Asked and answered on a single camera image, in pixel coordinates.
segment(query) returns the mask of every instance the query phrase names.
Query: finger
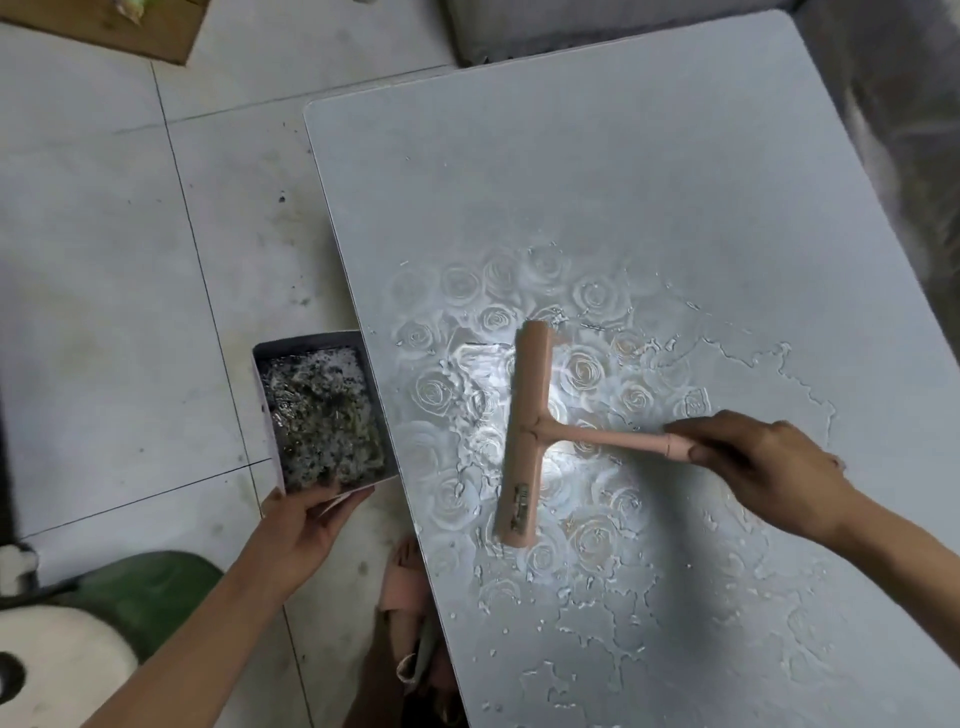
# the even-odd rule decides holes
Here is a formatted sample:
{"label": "finger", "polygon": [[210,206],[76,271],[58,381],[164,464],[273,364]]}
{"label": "finger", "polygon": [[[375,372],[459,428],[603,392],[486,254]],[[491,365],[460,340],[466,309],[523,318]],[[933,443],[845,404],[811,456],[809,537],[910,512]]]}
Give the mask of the finger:
{"label": "finger", "polygon": [[295,500],[304,510],[333,500],[343,492],[340,481],[334,478],[328,485],[314,485],[306,490],[293,493],[289,498]]}
{"label": "finger", "polygon": [[722,443],[750,455],[766,433],[767,424],[740,412],[721,410],[712,417],[691,417],[664,427],[675,435],[683,435],[699,443]]}
{"label": "finger", "polygon": [[264,516],[267,516],[271,511],[276,508],[276,505],[280,503],[283,499],[283,493],[280,492],[279,488],[274,488],[268,495],[263,499],[263,502],[260,503],[260,511]]}
{"label": "finger", "polygon": [[373,488],[367,488],[353,493],[324,513],[324,528],[329,534],[331,541],[337,538],[337,534],[340,533],[340,530],[347,523],[353,511],[357,509],[357,506],[372,495]]}
{"label": "finger", "polygon": [[732,453],[717,448],[695,445],[690,449],[690,462],[714,471],[735,490],[746,480],[746,467]]}

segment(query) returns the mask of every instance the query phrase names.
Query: wrist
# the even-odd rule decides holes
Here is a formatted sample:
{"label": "wrist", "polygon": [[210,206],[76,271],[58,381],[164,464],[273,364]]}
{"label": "wrist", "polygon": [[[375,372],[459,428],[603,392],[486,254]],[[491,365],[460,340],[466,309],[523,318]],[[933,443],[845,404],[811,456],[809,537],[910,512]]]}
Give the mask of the wrist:
{"label": "wrist", "polygon": [[227,570],[221,586],[231,603],[253,619],[272,619],[285,600],[269,579],[258,578],[242,558]]}
{"label": "wrist", "polygon": [[893,514],[856,490],[852,490],[848,501],[836,527],[821,545],[855,562],[876,547],[877,532],[883,530],[882,523]]}

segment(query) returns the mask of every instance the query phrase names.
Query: sofa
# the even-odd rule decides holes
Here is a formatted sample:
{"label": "sofa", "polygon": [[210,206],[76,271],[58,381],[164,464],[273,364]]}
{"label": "sofa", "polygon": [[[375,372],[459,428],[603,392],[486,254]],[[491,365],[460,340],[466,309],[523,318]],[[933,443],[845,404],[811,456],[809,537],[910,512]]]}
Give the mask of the sofa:
{"label": "sofa", "polygon": [[960,358],[960,0],[445,0],[464,63],[792,12]]}

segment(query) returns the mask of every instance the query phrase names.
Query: tile grout line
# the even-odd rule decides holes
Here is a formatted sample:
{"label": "tile grout line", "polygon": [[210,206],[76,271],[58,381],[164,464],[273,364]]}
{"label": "tile grout line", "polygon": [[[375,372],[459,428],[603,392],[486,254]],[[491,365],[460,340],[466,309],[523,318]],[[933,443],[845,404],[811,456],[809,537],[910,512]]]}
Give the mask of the tile grout line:
{"label": "tile grout line", "polygon": [[240,432],[240,444],[243,446],[243,456],[247,461],[247,465],[249,466],[251,462],[250,454],[247,452],[247,438],[244,437],[243,426],[240,424],[240,410],[237,408],[237,399],[233,395],[233,384],[230,382],[230,372],[227,368],[227,357],[224,355],[224,345],[220,341],[220,330],[217,328],[217,317],[213,313],[213,301],[210,299],[210,289],[206,285],[204,262],[200,257],[200,246],[197,245],[197,234],[193,230],[193,220],[190,218],[190,206],[186,202],[186,190],[183,189],[183,179],[180,176],[180,165],[177,163],[177,151],[174,149],[174,140],[170,135],[170,125],[167,123],[167,112],[163,107],[163,96],[160,93],[160,82],[156,79],[156,69],[154,68],[153,61],[150,61],[150,72],[154,75],[156,98],[160,103],[160,113],[163,114],[163,129],[167,133],[167,143],[170,145],[170,156],[174,161],[174,171],[177,172],[177,184],[180,185],[180,197],[183,199],[183,211],[186,213],[186,224],[190,227],[190,237],[193,238],[193,250],[197,254],[197,266],[200,268],[200,280],[204,282],[206,305],[210,309],[210,320],[213,322],[213,333],[217,337],[217,349],[220,350],[220,360],[224,363],[224,376],[227,378],[227,389],[230,392],[230,403],[233,404],[233,417],[236,419],[237,430]]}
{"label": "tile grout line", "polygon": [[102,511],[97,511],[96,513],[91,513],[91,514],[89,514],[88,516],[80,516],[78,519],[73,519],[72,521],[67,521],[67,522],[64,522],[64,523],[58,523],[57,525],[52,525],[52,526],[50,526],[49,528],[41,528],[40,530],[35,531],[34,533],[27,534],[26,536],[22,537],[20,540],[21,540],[21,541],[26,541],[27,539],[32,539],[32,538],[34,538],[34,536],[39,536],[41,533],[46,533],[47,531],[53,531],[53,530],[55,530],[55,529],[57,529],[57,528],[63,528],[63,527],[66,526],[66,525],[73,525],[74,523],[79,523],[80,521],[86,521],[87,519],[92,519],[92,518],[95,518],[96,516],[103,516],[105,513],[109,513],[110,511],[116,511],[116,510],[119,510],[120,508],[126,508],[128,505],[134,505],[135,503],[141,503],[141,502],[143,502],[144,500],[150,500],[150,498],[152,498],[152,497],[166,496],[168,493],[173,493],[174,491],[178,491],[178,490],[181,490],[181,489],[183,489],[183,488],[189,488],[191,485],[197,485],[197,483],[203,483],[205,480],[212,480],[212,479],[215,478],[215,477],[221,477],[221,476],[223,476],[223,475],[229,475],[229,474],[231,474],[231,473],[236,473],[237,471],[242,471],[244,468],[252,468],[254,465],[259,465],[260,463],[265,463],[265,462],[267,462],[268,460],[270,460],[270,458],[269,458],[269,457],[265,457],[263,460],[257,460],[257,461],[252,462],[252,463],[247,463],[246,465],[240,465],[240,466],[237,466],[236,468],[231,468],[231,469],[228,470],[228,471],[223,471],[222,473],[215,473],[214,475],[208,475],[207,477],[202,477],[202,478],[200,478],[200,480],[192,480],[192,481],[190,481],[189,483],[183,483],[183,485],[176,485],[176,486],[174,486],[173,488],[168,488],[168,489],[165,490],[165,491],[160,491],[159,493],[153,493],[153,494],[150,494],[149,496],[139,497],[139,498],[137,498],[137,499],[135,499],[135,500],[131,500],[131,501],[127,502],[127,503],[121,503],[120,505],[114,505],[114,506],[111,507],[111,508],[105,508],[105,509],[102,510]]}
{"label": "tile grout line", "polygon": [[[250,483],[253,486],[253,497],[256,499],[257,508],[260,510],[260,518],[263,518],[263,503],[260,502],[260,495],[256,492],[256,476],[253,474],[253,466],[256,463],[250,463],[247,467],[250,469]],[[313,721],[313,712],[310,710],[310,699],[306,696],[306,684],[303,682],[303,671],[300,669],[300,659],[297,657],[297,646],[294,644],[294,631],[290,626],[290,616],[287,614],[287,606],[280,607],[280,613],[283,615],[283,623],[287,625],[287,639],[290,641],[290,651],[294,653],[294,667],[297,669],[297,679],[300,681],[300,694],[303,696],[303,705],[306,707],[306,719],[310,728],[316,728]]]}
{"label": "tile grout line", "polygon": [[294,631],[290,627],[290,615],[287,614],[287,607],[284,605],[280,612],[283,614],[283,621],[287,625],[287,637],[290,639],[290,650],[294,653],[294,666],[297,668],[297,679],[300,680],[300,692],[303,694],[303,705],[306,706],[306,719],[310,723],[310,728],[315,728],[313,721],[313,712],[310,710],[310,699],[306,696],[306,684],[303,682],[303,671],[300,669],[300,658],[297,656],[297,646],[294,644]]}
{"label": "tile grout line", "polygon": [[[342,85],[331,86],[330,88],[319,88],[317,90],[302,91],[300,93],[290,94],[289,96],[277,96],[275,99],[265,99],[264,101],[250,101],[246,104],[238,104],[235,107],[230,107],[229,109],[217,109],[216,111],[204,111],[203,113],[196,113],[189,116],[183,116],[179,119],[174,119],[173,123],[179,124],[181,121],[193,121],[194,119],[206,119],[207,116],[216,116],[218,113],[227,113],[228,111],[239,111],[242,109],[253,109],[254,107],[260,107],[260,106],[263,106],[264,104],[275,104],[281,101],[291,101],[293,99],[299,99],[305,96],[316,96],[317,98],[326,98],[326,96],[328,95],[339,96],[342,93],[347,93],[351,91],[352,89],[363,91],[363,90],[370,90],[372,88],[389,87],[392,85],[402,84],[404,83],[404,81],[416,81],[417,74],[429,73],[430,71],[436,71],[441,68],[451,68],[454,71],[456,71],[460,68],[460,66],[456,65],[455,63],[441,63],[440,65],[430,65],[430,66],[427,66],[426,68],[418,68],[415,71],[406,71],[405,73],[397,73],[397,74],[394,74],[393,76],[380,76],[379,78],[376,78],[376,79],[368,79],[366,81],[357,81],[353,84],[342,84]],[[393,83],[386,83],[384,85],[375,85],[377,84],[377,82],[388,81],[390,79],[396,79],[396,81]],[[164,112],[163,121],[164,121],[164,124],[167,123],[166,112]]]}

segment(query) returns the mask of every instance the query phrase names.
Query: hand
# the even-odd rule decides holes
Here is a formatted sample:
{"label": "hand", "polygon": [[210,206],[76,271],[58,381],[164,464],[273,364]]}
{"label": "hand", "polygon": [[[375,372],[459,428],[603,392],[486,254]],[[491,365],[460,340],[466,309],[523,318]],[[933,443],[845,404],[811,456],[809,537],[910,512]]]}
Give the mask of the hand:
{"label": "hand", "polygon": [[824,546],[835,543],[866,499],[843,476],[839,459],[789,422],[768,425],[723,410],[665,429],[698,443],[690,461],[726,480],[745,508]]}
{"label": "hand", "polygon": [[336,481],[287,496],[274,489],[263,501],[263,520],[230,571],[278,609],[320,568],[350,514],[373,488],[352,494],[322,516],[308,512],[340,493]]}

